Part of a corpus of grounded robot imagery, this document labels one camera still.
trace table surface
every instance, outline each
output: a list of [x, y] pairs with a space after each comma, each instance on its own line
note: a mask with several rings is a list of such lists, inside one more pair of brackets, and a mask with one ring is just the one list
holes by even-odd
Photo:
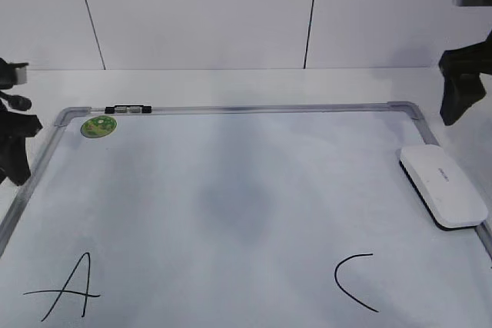
[[[485, 88], [492, 78], [483, 76]], [[32, 99], [45, 126], [29, 139], [32, 162], [58, 112], [66, 107], [149, 104], [159, 107], [262, 104], [357, 104], [412, 101], [448, 154], [492, 201], [492, 104], [487, 96], [451, 127], [439, 116], [443, 78], [437, 68], [247, 71], [29, 71], [13, 90]], [[17, 187], [0, 186], [0, 214]]]

